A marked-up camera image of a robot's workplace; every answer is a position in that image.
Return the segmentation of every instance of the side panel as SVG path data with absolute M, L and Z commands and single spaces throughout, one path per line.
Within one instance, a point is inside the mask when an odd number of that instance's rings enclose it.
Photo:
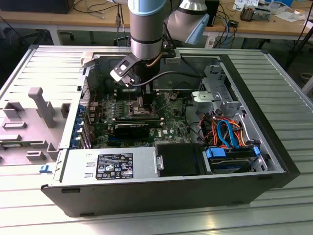
M 70 217 L 247 204 L 284 174 L 138 184 L 42 187 Z
M 222 55 L 221 58 L 227 72 L 231 75 L 231 78 L 235 83 L 236 89 L 238 90 L 237 93 L 240 94 L 240 96 L 246 103 L 248 111 L 251 112 L 263 136 L 268 142 L 275 157 L 279 161 L 279 164 L 285 171 L 289 173 L 288 176 L 284 179 L 284 181 L 275 186 L 276 188 L 282 188 L 283 186 L 294 180 L 296 177 L 298 177 L 300 175 L 300 171 L 293 162 L 292 158 L 290 157 L 285 147 L 283 146 L 282 142 L 278 138 L 273 127 L 271 126 L 268 119 L 262 112 L 260 106 L 254 99 L 253 95 L 251 94 L 250 90 L 248 89 L 245 82 L 241 78 L 237 69 L 231 62 L 230 58 L 227 55 Z

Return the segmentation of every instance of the black cable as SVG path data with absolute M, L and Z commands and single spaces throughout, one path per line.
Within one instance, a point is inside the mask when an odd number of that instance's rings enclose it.
M 184 57 L 180 56 L 181 60 L 189 66 L 189 68 L 191 68 L 197 75 L 200 75 L 200 76 L 204 76 L 202 74 L 200 74 Z
M 224 17 L 221 16 L 221 15 L 218 15 L 218 16 L 224 18 L 226 22 L 229 22 L 229 16 L 225 13 L 225 10 L 224 10 L 223 6 L 221 4 L 219 4 L 219 5 L 221 6 L 222 11 L 218 11 L 218 12 L 223 13 Z M 223 22 L 222 22 L 222 25 L 225 27 L 225 30 L 224 30 L 223 34 L 221 35 L 220 39 L 217 40 L 217 43 L 215 44 L 215 46 L 213 48 L 216 48 L 218 45 L 219 45 L 219 48 L 221 48 L 221 45 L 222 45 L 221 40 L 222 40 L 226 30 L 227 30 L 227 26 L 224 25 Z
M 235 40 L 235 33 L 237 32 L 237 27 L 234 27 L 234 26 L 233 26 L 233 28 L 234 28 L 234 33 L 233 33 L 227 40 L 229 40 L 231 37 L 233 37 L 233 39 L 225 44 L 224 42 L 226 41 L 226 38 L 224 39 L 224 41 L 221 42 L 221 39 L 222 39 L 222 37 L 221 37 L 220 40 L 219 40 L 219 42 L 218 42 L 220 45 L 222 45 L 222 44 L 223 44 L 223 45 L 231 44 L 230 47 L 232 47 L 233 42 L 234 42 L 234 40 Z
M 121 19 L 122 19 L 122 25 L 123 25 L 123 33 L 124 33 L 125 46 L 127 47 L 127 40 L 126 40 L 126 33 L 125 33 L 125 27 L 124 27 L 124 16 L 123 16 L 122 4 L 120 4 L 119 6 L 120 6 L 120 8 L 121 8 Z
M 15 28 L 13 28 L 2 16 L 0 16 L 0 18 L 3 20 L 3 22 L 5 22 L 20 38 L 23 39 L 23 41 L 30 46 L 30 44 L 25 40 L 25 38 L 23 38 L 16 30 Z
M 105 4 L 107 4 L 107 3 L 108 3 L 108 1 L 106 1 L 105 3 L 94 4 L 94 5 L 89 6 L 89 8 L 94 7 L 94 6 L 105 5 Z
M 76 8 L 76 5 L 77 5 L 78 3 L 80 3 L 80 2 L 82 2 L 82 1 L 83 1 L 83 0 L 79 0 L 78 2 L 76 2 L 76 3 L 74 4 L 73 8 L 74 8 L 75 11 L 82 12 L 82 13 L 94 13 L 94 12 L 99 12 L 99 11 L 105 11 L 105 10 L 108 10 L 108 9 L 110 9 L 110 8 L 112 8 L 112 7 L 118 6 L 118 5 L 113 5 L 113 6 L 109 6 L 109 7 L 107 7 L 107 8 L 104 8 L 104 9 L 101 9 L 101 10 L 97 10 L 97 11 L 81 11 L 81 10 L 78 10 L 78 9 Z
M 191 85 L 190 85 L 188 82 L 178 82 L 178 83 L 176 83 L 176 84 L 173 86 L 173 88 L 172 88 L 173 91 L 175 91 L 175 88 L 176 88 L 176 86 L 177 86 L 178 84 L 186 84 L 191 90 L 193 90 L 192 87 L 191 87 Z
M 173 10 L 173 2 L 172 2 L 172 0 L 170 0 L 170 2 L 171 2 L 171 11 L 170 11 L 170 14 L 172 13 L 172 10 Z
M 236 34 L 236 32 L 237 32 L 237 27 L 233 26 L 233 29 L 234 29 L 234 38 L 233 38 L 233 40 L 231 41 L 230 48 L 233 47 L 233 43 L 234 43 L 234 41 L 235 41 L 235 36 L 236 36 L 235 34 Z
M 120 19 L 120 14 L 119 14 L 119 6 L 120 4 L 117 5 L 117 15 L 116 17 Z M 119 41 L 118 41 L 118 31 L 119 31 L 119 27 L 120 27 L 121 21 L 118 22 L 117 28 L 116 28 L 116 40 L 117 40 L 117 46 L 119 47 Z
M 288 42 L 287 40 L 283 40 L 283 42 L 284 42 L 289 48 L 292 48 L 292 45 L 289 44 L 290 42 Z
M 297 47 L 298 42 L 300 41 L 300 39 L 301 39 L 301 37 L 302 37 L 302 35 L 303 35 L 304 29 L 307 27 L 307 23 L 308 23 L 308 21 L 309 21 L 310 15 L 311 15 L 312 7 L 313 7 L 313 1 L 312 1 L 310 10 L 309 10 L 308 18 L 307 18 L 307 20 L 306 20 L 306 22 L 305 22 L 305 24 L 304 24 L 304 26 L 303 26 L 302 32 L 301 32 L 301 34 L 300 34 L 300 36 L 299 36 L 297 42 L 295 43 L 295 45 L 294 45 L 293 48 L 291 49 L 291 53 L 289 54 L 289 56 L 288 56 L 288 58 L 287 58 L 287 61 L 286 61 L 286 64 L 285 64 L 285 67 L 287 67 L 287 68 L 289 67 L 290 59 L 291 59 L 291 57 L 292 57 L 292 54 L 294 53 L 294 50 L 295 50 L 295 48 Z
M 167 28 L 167 26 L 166 26 L 166 23 L 163 22 L 163 24 L 164 24 L 164 26 L 165 26 L 166 34 L 167 34 L 168 38 L 170 39 L 170 41 L 171 41 L 171 43 L 172 43 L 172 46 L 174 47 L 174 41 L 173 41 L 173 39 L 172 39 L 172 36 L 171 36 L 171 34 L 170 34 L 170 31 L 168 30 L 168 28 Z
M 162 72 L 156 76 L 154 76 L 153 78 L 149 79 L 148 81 L 146 82 L 143 82 L 143 83 L 139 83 L 139 84 L 133 84 L 132 86 L 133 87 L 141 87 L 141 86 L 145 86 L 147 84 L 149 84 L 150 82 L 164 76 L 164 75 L 167 75 L 167 74 L 180 74 L 180 75 L 184 75 L 184 76 L 188 76 L 188 77 L 194 77 L 194 78 L 203 78 L 202 75 L 195 75 L 195 74 L 189 74 L 189 73 L 185 73 L 185 72 L 179 72 L 179 71 L 166 71 L 166 72 Z
M 169 37 L 172 46 L 174 47 L 174 41 L 173 41 L 173 38 L 172 38 L 172 36 L 170 34 L 170 31 L 168 30 L 167 25 L 165 24 L 165 22 L 163 22 L 163 24 L 164 24 L 164 27 L 165 27 L 165 30 L 166 30 L 166 34 Z M 181 60 L 183 62 L 185 62 L 185 64 L 188 65 L 196 74 L 201 75 L 182 55 L 180 55 L 180 57 L 181 57 Z
M 193 133 L 195 133 L 195 134 L 203 141 L 204 139 L 202 138 L 202 136 L 199 135 L 194 129 L 192 129 L 192 128 L 190 127 L 191 124 L 189 124 L 188 121 L 187 121 L 187 118 L 186 118 L 186 110 L 187 110 L 188 100 L 189 100 L 189 98 L 187 99 L 186 104 L 185 104 L 185 107 L 184 107 L 184 119 L 185 119 L 186 125 L 188 126 L 189 130 L 191 130 Z

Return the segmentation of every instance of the gray plastic part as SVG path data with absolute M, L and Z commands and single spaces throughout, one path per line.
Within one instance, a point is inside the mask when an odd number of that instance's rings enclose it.
M 20 141 L 20 135 L 0 135 L 0 141 Z
M 8 117 L 8 119 L 12 120 L 12 119 L 21 119 L 21 117 L 19 116 L 18 112 L 16 112 L 15 109 L 4 109 L 3 110 L 5 115 Z
M 45 104 L 46 104 L 46 106 L 47 106 L 48 111 L 50 112 L 50 114 L 51 114 L 52 116 L 54 116 L 54 115 L 55 115 L 55 110 L 54 110 L 54 108 L 52 107 L 51 102 L 50 102 L 50 101 L 46 101 Z M 39 117 L 42 118 L 43 116 L 41 115 L 39 109 L 36 109 L 36 111 L 37 111 Z
M 61 113 L 62 113 L 62 116 L 64 118 L 68 117 L 69 108 L 70 108 L 70 103 L 63 103 L 62 104 L 62 106 L 61 106 Z
M 8 102 L 5 106 L 5 109 L 15 109 L 16 111 L 24 111 L 24 108 L 19 102 Z
M 27 124 L 24 121 L 12 121 L 5 122 L 2 127 L 4 130 L 24 129 L 27 127 Z
M 53 120 L 53 117 L 51 115 L 51 110 L 47 107 L 42 94 L 43 94 L 43 89 L 41 87 L 32 87 L 28 92 L 28 96 L 35 101 L 38 107 L 38 110 L 40 114 L 42 115 L 47 127 L 53 128 L 55 127 L 56 123 Z
M 26 157 L 30 161 L 46 160 L 46 157 L 42 151 L 28 151 Z
M 57 160 L 58 155 L 59 155 L 59 150 L 56 150 L 55 147 L 52 145 L 52 143 L 50 143 L 48 145 L 47 153 L 49 154 L 51 159 Z
M 36 143 L 31 143 L 30 146 L 32 146 L 32 148 L 47 148 L 48 147 L 47 141 L 43 140 L 40 142 L 36 141 Z

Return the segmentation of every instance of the table leg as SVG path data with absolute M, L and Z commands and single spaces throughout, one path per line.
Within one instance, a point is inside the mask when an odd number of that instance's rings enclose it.
M 302 88 L 302 91 L 304 94 L 307 94 L 310 92 L 310 90 L 313 88 L 313 76 L 309 79 L 309 81 L 304 85 Z
M 94 40 L 94 34 L 92 31 L 89 31 L 89 37 L 90 37 L 90 42 L 91 44 L 95 44 L 96 41 Z
M 62 45 L 62 39 L 61 39 L 61 35 L 58 32 L 58 28 L 56 26 L 52 26 L 49 29 L 53 44 L 55 46 L 60 46 Z
M 204 48 L 213 48 L 216 37 L 218 37 L 219 32 L 208 32 L 207 39 Z

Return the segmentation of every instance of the power cable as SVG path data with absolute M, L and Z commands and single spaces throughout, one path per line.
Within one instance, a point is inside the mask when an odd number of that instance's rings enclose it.
M 109 6 L 109 7 L 107 7 L 107 8 L 104 8 L 104 9 L 101 9 L 101 10 L 97 10 L 97 11 L 81 11 L 81 10 L 78 10 L 78 9 L 76 8 L 76 6 L 77 6 L 77 4 L 79 4 L 79 3 L 82 2 L 82 1 L 83 1 L 83 0 L 79 0 L 78 2 L 76 2 L 76 3 L 74 4 L 73 8 L 74 8 L 75 11 L 82 12 L 82 13 L 93 13 L 93 12 L 105 11 L 105 10 L 108 10 L 108 9 L 110 9 L 110 8 L 113 8 L 113 7 L 118 6 L 118 4 L 117 4 L 117 5 Z
M 145 86 L 147 84 L 149 84 L 150 82 L 164 76 L 167 74 L 180 74 L 180 75 L 184 75 L 184 76 L 188 76 L 188 77 L 194 77 L 194 78 L 203 78 L 202 75 L 196 75 L 196 74 L 190 74 L 190 73 L 186 73 L 186 72 L 179 72 L 179 71 L 166 71 L 166 72 L 162 72 L 156 76 L 154 76 L 153 78 L 149 79 L 146 82 L 143 83 L 139 83 L 139 84 L 133 84 L 132 87 L 141 87 L 141 86 Z

